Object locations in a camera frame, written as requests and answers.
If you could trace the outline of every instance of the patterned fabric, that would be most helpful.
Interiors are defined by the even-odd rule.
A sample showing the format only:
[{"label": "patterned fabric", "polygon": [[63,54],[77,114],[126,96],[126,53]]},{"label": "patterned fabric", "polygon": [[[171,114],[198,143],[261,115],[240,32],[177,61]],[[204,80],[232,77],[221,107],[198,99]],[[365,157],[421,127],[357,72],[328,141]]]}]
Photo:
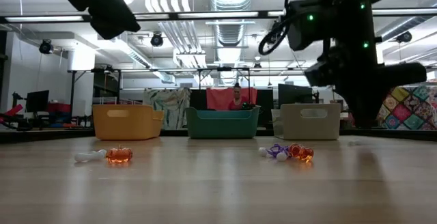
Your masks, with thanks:
[{"label": "patterned fabric", "polygon": [[178,130],[186,125],[185,108],[190,107],[190,95],[188,88],[145,90],[143,104],[164,111],[163,130]]},{"label": "patterned fabric", "polygon": [[388,129],[436,130],[437,87],[396,87],[381,106],[378,118]]}]

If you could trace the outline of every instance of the teal basket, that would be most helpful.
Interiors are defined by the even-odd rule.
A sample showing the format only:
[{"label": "teal basket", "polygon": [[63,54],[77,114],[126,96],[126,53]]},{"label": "teal basket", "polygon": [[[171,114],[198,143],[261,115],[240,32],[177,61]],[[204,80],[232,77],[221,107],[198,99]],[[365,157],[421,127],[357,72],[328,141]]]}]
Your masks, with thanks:
[{"label": "teal basket", "polygon": [[259,108],[250,111],[198,111],[186,108],[192,139],[250,139],[257,133]]}]

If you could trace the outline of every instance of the plastic bin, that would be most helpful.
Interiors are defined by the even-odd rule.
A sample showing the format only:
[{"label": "plastic bin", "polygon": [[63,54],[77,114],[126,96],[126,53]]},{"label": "plastic bin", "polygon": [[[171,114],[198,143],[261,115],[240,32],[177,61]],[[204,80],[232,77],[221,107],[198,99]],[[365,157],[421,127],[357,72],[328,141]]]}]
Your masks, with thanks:
[{"label": "plastic bin", "polygon": [[289,140],[338,139],[340,108],[340,104],[283,104],[281,110],[272,110],[274,135]]},{"label": "plastic bin", "polygon": [[158,137],[163,112],[150,105],[93,105],[96,137],[101,140],[144,140]]},{"label": "plastic bin", "polygon": [[153,111],[153,138],[159,137],[163,127],[164,111]]},{"label": "plastic bin", "polygon": [[192,139],[250,139],[257,133],[259,108],[250,111],[198,111],[186,108]]}]

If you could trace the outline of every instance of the tapestry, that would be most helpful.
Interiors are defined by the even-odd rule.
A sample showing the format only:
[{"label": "tapestry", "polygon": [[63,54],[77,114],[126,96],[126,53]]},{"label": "tapestry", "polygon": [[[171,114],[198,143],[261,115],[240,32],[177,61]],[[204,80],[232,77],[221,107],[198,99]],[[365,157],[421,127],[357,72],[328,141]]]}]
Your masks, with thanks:
[{"label": "tapestry", "polygon": [[381,125],[395,130],[437,129],[437,87],[396,87],[381,106]]},{"label": "tapestry", "polygon": [[185,108],[190,106],[191,91],[184,89],[144,90],[143,104],[164,111],[163,130],[178,130],[186,125]]},{"label": "tapestry", "polygon": [[[242,88],[241,96],[249,100],[249,89]],[[206,103],[208,109],[214,109],[216,111],[229,110],[229,103],[234,100],[234,89],[229,88],[207,88],[206,90]],[[251,87],[250,101],[255,104],[257,101],[257,90]]]}]

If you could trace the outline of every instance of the person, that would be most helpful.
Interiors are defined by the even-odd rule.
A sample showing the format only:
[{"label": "person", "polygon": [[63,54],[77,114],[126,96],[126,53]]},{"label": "person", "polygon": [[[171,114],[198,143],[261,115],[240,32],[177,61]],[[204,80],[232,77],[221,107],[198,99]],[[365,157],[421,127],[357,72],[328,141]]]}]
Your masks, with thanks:
[{"label": "person", "polygon": [[230,111],[239,111],[246,102],[249,102],[249,99],[241,96],[241,86],[236,83],[234,85],[234,99],[229,103],[228,109]]}]

